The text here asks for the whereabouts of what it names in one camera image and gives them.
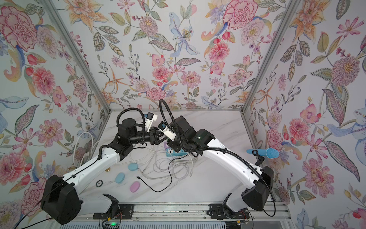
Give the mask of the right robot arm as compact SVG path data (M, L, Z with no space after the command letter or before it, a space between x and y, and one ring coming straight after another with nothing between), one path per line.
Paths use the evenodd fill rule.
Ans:
M274 172L269 167L254 165L229 150L218 138L205 129L195 129L180 116L169 125L175 137L168 144L175 150L204 156L229 171L244 185L229 193L223 201L223 212L233 217L243 209L262 212L272 197Z

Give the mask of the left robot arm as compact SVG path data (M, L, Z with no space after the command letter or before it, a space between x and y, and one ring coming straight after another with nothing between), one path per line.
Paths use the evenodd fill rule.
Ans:
M106 169L125 159L134 149L134 145L150 143L159 145L166 140L163 130L166 124L158 127L139 125L128 118L118 124L118 133L111 143L102 145L96 159L92 159L76 170L63 176L53 175L47 179L41 209L64 225L74 218L87 214L102 214L113 218L121 212L119 201L110 194L97 197L81 197L81 193Z

